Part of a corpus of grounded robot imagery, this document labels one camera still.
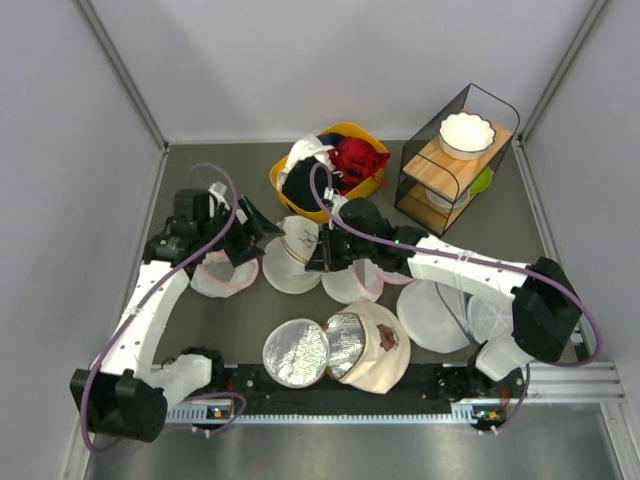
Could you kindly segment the beige foil lined bear bag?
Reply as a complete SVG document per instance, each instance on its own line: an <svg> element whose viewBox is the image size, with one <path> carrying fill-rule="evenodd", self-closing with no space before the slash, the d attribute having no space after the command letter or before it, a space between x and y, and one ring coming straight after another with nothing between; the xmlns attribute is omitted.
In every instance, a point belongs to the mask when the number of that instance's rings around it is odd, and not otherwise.
<svg viewBox="0 0 640 480"><path fill-rule="evenodd" d="M350 304L322 325L293 319L266 339L262 359L278 384L302 389L329 377L383 395L404 376L411 340L398 318L371 301Z"/></svg>

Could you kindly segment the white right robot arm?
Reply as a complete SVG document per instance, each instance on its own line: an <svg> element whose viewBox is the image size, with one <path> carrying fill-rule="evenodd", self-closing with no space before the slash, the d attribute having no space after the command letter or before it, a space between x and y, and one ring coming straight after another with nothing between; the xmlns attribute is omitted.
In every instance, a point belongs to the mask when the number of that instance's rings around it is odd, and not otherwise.
<svg viewBox="0 0 640 480"><path fill-rule="evenodd" d="M532 361L559 364L584 314L554 260L517 263L464 250L422 229L392 225L362 198L332 211L305 267L339 272L357 260L409 278L396 312L416 345L449 353L478 344L466 380L481 396Z"/></svg>

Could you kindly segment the green plastic bowl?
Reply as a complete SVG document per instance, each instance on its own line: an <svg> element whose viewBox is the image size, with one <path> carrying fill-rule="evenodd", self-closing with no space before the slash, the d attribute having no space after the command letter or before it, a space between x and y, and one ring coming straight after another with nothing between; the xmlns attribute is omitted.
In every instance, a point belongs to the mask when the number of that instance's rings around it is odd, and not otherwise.
<svg viewBox="0 0 640 480"><path fill-rule="evenodd" d="M489 188L492 183L494 171L490 166L486 166L476 179L470 184L469 191L471 195L477 195Z"/></svg>

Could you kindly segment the beige mesh bag with glasses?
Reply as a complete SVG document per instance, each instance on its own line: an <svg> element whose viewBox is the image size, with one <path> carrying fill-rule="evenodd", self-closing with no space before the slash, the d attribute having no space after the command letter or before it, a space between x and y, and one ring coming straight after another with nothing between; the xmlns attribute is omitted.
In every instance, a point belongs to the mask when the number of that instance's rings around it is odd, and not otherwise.
<svg viewBox="0 0 640 480"><path fill-rule="evenodd" d="M306 263L315 251L319 225L298 215L285 217L278 226L284 235L265 248L262 271L278 291L298 295L309 292L321 281L322 274L306 271Z"/></svg>

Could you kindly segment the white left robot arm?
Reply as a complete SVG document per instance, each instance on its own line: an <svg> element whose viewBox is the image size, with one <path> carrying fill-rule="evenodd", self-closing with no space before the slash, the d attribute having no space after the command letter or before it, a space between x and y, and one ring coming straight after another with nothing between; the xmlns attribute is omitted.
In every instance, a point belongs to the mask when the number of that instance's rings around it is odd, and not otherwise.
<svg viewBox="0 0 640 480"><path fill-rule="evenodd" d="M254 261L282 229L244 196L226 200L212 189L182 189L163 230L145 244L134 292L105 349L76 370L70 390L85 442L92 434L152 442L167 414L200 391L216 396L227 374L206 348L183 351L167 367L153 363L169 317L199 280L202 263L221 252L234 267Z"/></svg>

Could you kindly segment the white scalloped bowl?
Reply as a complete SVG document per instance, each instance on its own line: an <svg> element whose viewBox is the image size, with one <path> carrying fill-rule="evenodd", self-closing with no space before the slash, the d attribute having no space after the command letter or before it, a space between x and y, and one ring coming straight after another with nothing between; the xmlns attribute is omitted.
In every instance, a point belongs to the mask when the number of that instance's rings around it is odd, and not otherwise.
<svg viewBox="0 0 640 480"><path fill-rule="evenodd" d="M496 130L477 114L460 112L448 115L440 123L439 140L450 157L472 161L482 156L495 142Z"/></svg>

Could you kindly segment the black bra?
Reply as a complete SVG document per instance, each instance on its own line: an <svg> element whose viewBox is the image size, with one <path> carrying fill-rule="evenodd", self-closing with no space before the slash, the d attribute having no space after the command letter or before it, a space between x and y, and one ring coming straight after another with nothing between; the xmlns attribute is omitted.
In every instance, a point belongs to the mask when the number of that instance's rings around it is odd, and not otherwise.
<svg viewBox="0 0 640 480"><path fill-rule="evenodd" d="M320 208L314 199L310 187L311 169L315 164L322 165L315 157L308 157L298 161L289 171L282 186L282 194L290 200L296 207L307 212L319 212ZM324 168L318 169L314 176L314 183L317 193L322 198L328 179ZM334 189L342 191L346 188L346 183L342 178L342 172L332 173L332 185Z"/></svg>

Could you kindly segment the white bra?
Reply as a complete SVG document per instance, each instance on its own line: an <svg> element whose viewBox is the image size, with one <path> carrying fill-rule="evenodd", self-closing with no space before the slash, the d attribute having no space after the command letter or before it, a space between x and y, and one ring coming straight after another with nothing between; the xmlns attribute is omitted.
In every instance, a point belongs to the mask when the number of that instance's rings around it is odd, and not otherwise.
<svg viewBox="0 0 640 480"><path fill-rule="evenodd" d="M334 147L332 145L325 145L318 137L314 135L305 135L301 137L298 141L294 143L292 146L284 166L278 172L276 177L276 188L278 191L281 191L287 176L290 171L294 168L294 166L309 157L319 161L329 168L331 172L333 172L336 167L332 163L330 159L329 152L333 150Z"/></svg>

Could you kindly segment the red bra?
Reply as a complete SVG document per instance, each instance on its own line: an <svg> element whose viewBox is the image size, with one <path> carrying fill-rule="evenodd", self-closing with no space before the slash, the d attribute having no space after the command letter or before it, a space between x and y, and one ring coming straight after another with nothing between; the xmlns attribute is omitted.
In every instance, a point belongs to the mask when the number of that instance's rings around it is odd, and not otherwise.
<svg viewBox="0 0 640 480"><path fill-rule="evenodd" d="M379 171L386 167L390 157L388 152L378 152L366 140L356 137L345 137L329 151L331 163L342 173L342 193L350 192L369 178L383 185L385 181Z"/></svg>

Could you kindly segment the pink trimmed bag centre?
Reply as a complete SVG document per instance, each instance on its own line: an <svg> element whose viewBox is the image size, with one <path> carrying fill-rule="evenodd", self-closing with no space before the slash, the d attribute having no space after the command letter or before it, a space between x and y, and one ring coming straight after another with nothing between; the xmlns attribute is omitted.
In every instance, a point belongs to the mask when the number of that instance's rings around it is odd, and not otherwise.
<svg viewBox="0 0 640 480"><path fill-rule="evenodd" d="M357 260L345 270L324 273L321 277L326 294L344 305L376 302L386 285L405 286L413 281L413 278L400 273L382 270L368 259Z"/></svg>

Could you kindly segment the pink trimmed bag left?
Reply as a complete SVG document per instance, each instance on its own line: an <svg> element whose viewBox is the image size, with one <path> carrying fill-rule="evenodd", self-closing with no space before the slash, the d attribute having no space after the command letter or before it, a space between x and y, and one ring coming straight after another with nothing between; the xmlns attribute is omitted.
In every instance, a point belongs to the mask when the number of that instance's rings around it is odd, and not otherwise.
<svg viewBox="0 0 640 480"><path fill-rule="evenodd" d="M249 288L258 273L257 259L234 266L224 251L210 252L197 265L190 286L209 298L229 298Z"/></svg>

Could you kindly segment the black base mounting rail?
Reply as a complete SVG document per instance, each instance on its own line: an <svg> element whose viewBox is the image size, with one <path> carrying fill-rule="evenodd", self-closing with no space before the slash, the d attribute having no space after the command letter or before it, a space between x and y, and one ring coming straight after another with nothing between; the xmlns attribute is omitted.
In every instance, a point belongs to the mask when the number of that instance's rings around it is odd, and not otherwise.
<svg viewBox="0 0 640 480"><path fill-rule="evenodd" d="M243 394L248 415L402 415L449 413L451 404L462 400L500 407L520 396L524 379L518 369L493 381L466 365L411 364L388 393L373 394L329 376L309 387L288 388L263 365L240 364L226 367L218 385Z"/></svg>

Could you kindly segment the pink trimmed bag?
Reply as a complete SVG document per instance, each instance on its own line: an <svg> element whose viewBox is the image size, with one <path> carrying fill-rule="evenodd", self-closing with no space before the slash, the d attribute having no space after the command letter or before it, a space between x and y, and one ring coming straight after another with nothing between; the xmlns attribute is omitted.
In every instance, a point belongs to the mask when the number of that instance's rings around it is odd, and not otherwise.
<svg viewBox="0 0 640 480"><path fill-rule="evenodd" d="M400 273L382 270L368 259L357 260L345 270L324 273L321 277L326 294L344 305L376 302L386 285L405 286L413 281L413 278Z"/></svg>
<svg viewBox="0 0 640 480"><path fill-rule="evenodd" d="M190 286L209 298L229 298L249 288L258 273L257 259L234 266L224 251L210 252L197 265Z"/></svg>

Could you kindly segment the grey trimmed white mesh bag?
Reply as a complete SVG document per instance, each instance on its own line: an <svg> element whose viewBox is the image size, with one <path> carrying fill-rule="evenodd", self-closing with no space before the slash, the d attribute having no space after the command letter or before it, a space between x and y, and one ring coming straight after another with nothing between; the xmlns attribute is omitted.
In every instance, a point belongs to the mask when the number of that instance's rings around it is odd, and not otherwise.
<svg viewBox="0 0 640 480"><path fill-rule="evenodd" d="M511 314L495 304L428 280L405 286L396 311L410 339L436 353L482 344L512 327Z"/></svg>

